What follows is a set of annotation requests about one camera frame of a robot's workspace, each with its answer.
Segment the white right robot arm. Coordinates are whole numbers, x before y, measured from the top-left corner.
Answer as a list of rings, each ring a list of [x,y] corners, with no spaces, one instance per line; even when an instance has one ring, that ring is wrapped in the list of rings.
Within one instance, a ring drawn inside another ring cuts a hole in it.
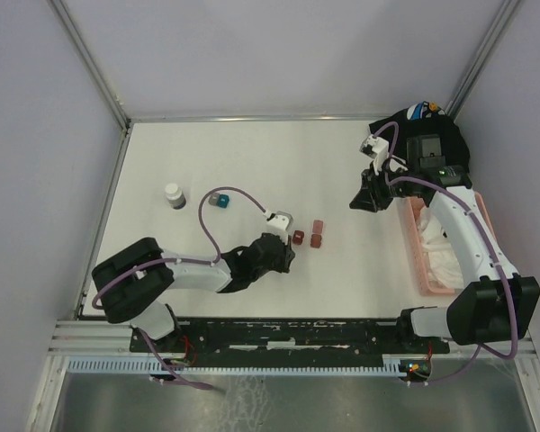
[[[520,275],[500,249],[466,170],[447,164],[437,135],[408,139],[407,162],[397,170],[386,139],[371,135],[360,150],[372,162],[350,208],[381,212],[395,198],[421,198],[445,230],[462,272],[464,288],[449,306],[402,312],[407,322],[395,329],[396,344],[407,352],[428,338],[485,349],[501,341],[515,346],[527,333],[540,287],[533,276]]]

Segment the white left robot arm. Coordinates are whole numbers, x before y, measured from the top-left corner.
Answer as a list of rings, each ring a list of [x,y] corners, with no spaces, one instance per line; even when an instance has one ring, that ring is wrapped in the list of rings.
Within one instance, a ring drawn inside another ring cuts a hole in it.
[[[126,323],[170,351],[179,345],[181,329],[172,308],[158,300],[164,292],[241,292],[270,272],[289,273],[294,258],[292,241],[270,233],[217,261],[167,253],[154,238],[142,238],[94,268],[92,307],[109,323]]]

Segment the red Sat pill box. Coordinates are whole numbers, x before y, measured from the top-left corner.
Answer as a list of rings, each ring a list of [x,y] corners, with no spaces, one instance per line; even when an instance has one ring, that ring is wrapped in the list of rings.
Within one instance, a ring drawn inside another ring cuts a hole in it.
[[[320,248],[323,240],[324,221],[314,220],[311,228],[310,246],[312,248]]]

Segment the red Wed pill box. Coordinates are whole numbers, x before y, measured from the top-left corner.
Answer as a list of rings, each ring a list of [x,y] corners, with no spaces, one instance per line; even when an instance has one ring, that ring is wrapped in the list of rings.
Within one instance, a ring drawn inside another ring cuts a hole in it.
[[[295,230],[292,234],[292,243],[294,245],[302,245],[305,238],[305,233],[301,230]]]

